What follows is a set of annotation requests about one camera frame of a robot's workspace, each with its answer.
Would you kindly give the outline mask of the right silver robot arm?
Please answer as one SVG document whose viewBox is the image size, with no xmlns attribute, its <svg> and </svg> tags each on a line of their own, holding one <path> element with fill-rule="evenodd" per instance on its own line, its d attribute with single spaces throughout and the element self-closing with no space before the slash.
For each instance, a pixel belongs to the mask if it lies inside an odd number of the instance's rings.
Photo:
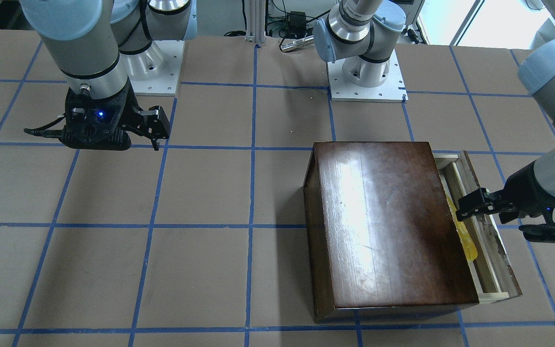
<svg viewBox="0 0 555 347">
<path fill-rule="evenodd" d="M 154 93 L 155 83 L 176 89 L 175 56 L 160 45 L 196 37 L 196 1 L 22 0 L 20 5 L 69 86 L 63 114 L 24 132 L 73 149 L 102 151 L 129 149 L 133 133 L 158 151 L 159 141 L 170 138 L 170 121 L 161 106 L 141 108 L 134 89 Z"/>
</svg>

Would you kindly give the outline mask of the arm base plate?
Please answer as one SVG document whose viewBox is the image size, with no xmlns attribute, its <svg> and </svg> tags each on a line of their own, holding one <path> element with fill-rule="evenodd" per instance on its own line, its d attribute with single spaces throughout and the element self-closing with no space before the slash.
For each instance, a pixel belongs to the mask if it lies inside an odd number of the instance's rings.
<svg viewBox="0 0 555 347">
<path fill-rule="evenodd" d="M 409 99 L 395 50 L 379 64 L 358 56 L 328 62 L 327 74 L 335 101 L 405 103 Z"/>
<path fill-rule="evenodd" d="M 185 41 L 153 41 L 135 55 L 121 53 L 133 90 L 138 96 L 176 96 Z"/>
</svg>

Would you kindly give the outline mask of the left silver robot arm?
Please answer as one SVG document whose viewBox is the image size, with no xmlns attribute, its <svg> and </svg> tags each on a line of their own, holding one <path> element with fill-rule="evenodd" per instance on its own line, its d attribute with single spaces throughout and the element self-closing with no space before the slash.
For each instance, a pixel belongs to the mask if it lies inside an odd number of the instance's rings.
<svg viewBox="0 0 555 347">
<path fill-rule="evenodd" d="M 555 20 L 555 0 L 543 2 Z M 388 61 L 405 15 L 381 0 L 342 0 L 314 24 L 316 50 L 325 62 L 353 58 L 365 67 Z M 518 67 L 518 79 L 555 127 L 555 39 L 534 50 Z M 503 223 L 543 216 L 555 227 L 555 150 L 514 173 L 502 190 L 480 188 L 461 198 L 457 218 L 499 214 Z"/>
</svg>

